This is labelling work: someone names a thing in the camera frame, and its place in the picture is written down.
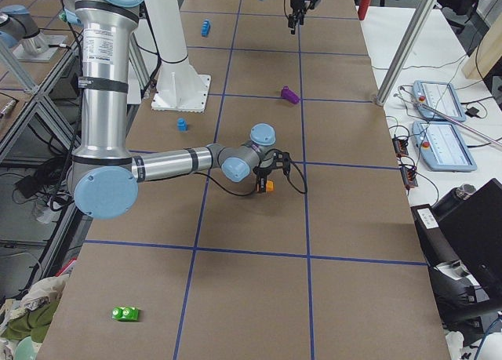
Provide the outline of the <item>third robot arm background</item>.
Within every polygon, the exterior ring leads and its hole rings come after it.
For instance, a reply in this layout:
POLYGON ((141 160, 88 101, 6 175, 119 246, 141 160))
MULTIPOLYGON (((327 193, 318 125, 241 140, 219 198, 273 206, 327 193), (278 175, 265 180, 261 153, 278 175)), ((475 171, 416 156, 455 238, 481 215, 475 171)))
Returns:
POLYGON ((23 5, 1 8, 1 42, 19 61, 49 62, 56 50, 23 5))

